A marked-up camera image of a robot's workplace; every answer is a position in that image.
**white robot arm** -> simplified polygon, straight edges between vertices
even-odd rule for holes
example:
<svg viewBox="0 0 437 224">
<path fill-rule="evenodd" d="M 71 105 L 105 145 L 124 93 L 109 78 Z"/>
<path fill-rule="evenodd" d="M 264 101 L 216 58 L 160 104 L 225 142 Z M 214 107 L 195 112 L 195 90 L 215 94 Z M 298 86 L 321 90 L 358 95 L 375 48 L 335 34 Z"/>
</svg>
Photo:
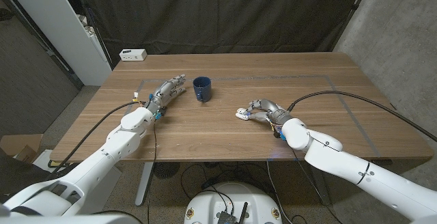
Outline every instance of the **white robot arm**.
<svg viewBox="0 0 437 224">
<path fill-rule="evenodd" d="M 437 192 L 419 186 L 395 173 L 357 156 L 343 152 L 340 141 L 309 130 L 297 118 L 269 100 L 254 100 L 248 109 L 238 109 L 242 120 L 257 119 L 253 109 L 261 109 L 264 119 L 295 150 L 306 152 L 305 160 L 314 167 L 339 176 L 379 199 L 411 221 L 437 215 Z"/>
<path fill-rule="evenodd" d="M 146 129 L 162 115 L 163 107 L 185 90 L 178 88 L 184 82 L 184 74 L 164 82 L 150 94 L 146 107 L 125 115 L 108 134 L 106 143 L 64 177 L 33 184 L 15 194 L 4 204 L 10 216 L 80 214 L 88 194 L 116 162 L 139 147 Z"/>
</svg>

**cardboard box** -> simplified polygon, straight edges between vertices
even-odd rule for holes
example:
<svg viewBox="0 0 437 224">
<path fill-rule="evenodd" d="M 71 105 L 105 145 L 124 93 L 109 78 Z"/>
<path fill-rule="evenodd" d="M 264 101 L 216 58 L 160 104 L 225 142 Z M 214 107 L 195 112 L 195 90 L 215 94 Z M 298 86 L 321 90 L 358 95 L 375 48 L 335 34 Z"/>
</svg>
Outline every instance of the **cardboard box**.
<svg viewBox="0 0 437 224">
<path fill-rule="evenodd" d="M 36 159 L 40 149 L 42 134 L 37 135 L 4 135 L 0 141 L 0 148 L 9 156 L 26 163 Z"/>
</svg>

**blue mug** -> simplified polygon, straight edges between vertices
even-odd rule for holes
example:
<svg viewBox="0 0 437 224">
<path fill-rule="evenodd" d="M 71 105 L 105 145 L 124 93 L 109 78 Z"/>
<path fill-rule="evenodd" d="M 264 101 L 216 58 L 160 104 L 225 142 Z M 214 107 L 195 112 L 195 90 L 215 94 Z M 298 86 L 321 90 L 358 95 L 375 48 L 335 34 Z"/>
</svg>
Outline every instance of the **blue mug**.
<svg viewBox="0 0 437 224">
<path fill-rule="evenodd" d="M 196 98 L 200 102 L 207 102 L 211 99 L 211 79 L 206 76 L 199 76 L 193 81 Z"/>
</svg>

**mug handle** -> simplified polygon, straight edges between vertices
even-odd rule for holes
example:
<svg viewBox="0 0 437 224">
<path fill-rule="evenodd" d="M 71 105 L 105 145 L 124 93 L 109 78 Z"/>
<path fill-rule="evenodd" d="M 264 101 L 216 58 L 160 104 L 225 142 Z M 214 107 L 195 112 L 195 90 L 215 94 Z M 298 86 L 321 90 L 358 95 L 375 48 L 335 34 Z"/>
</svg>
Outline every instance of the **mug handle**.
<svg viewBox="0 0 437 224">
<path fill-rule="evenodd" d="M 203 96 L 202 96 L 202 94 L 197 94 L 197 99 L 198 99 L 198 100 L 200 99 L 200 101 L 203 102 Z"/>
</svg>

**metal hand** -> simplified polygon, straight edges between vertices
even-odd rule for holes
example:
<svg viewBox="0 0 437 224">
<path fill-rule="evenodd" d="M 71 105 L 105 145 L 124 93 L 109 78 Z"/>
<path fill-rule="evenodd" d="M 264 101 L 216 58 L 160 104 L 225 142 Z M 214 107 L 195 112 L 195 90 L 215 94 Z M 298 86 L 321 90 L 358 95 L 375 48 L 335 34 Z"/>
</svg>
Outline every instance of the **metal hand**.
<svg viewBox="0 0 437 224">
<path fill-rule="evenodd" d="M 286 121 L 292 119 L 292 116 L 284 108 L 270 100 L 254 100 L 250 102 L 249 105 L 250 107 L 242 112 L 242 114 L 247 115 L 249 119 L 267 120 L 278 125 L 283 125 Z M 254 109 L 260 109 L 266 112 L 252 113 Z"/>
<path fill-rule="evenodd" d="M 181 74 L 159 85 L 155 92 L 151 94 L 152 97 L 147 105 L 147 109 L 155 114 L 160 108 L 166 106 L 178 94 L 185 91 L 185 88 L 179 88 L 184 82 L 185 74 Z"/>
</svg>

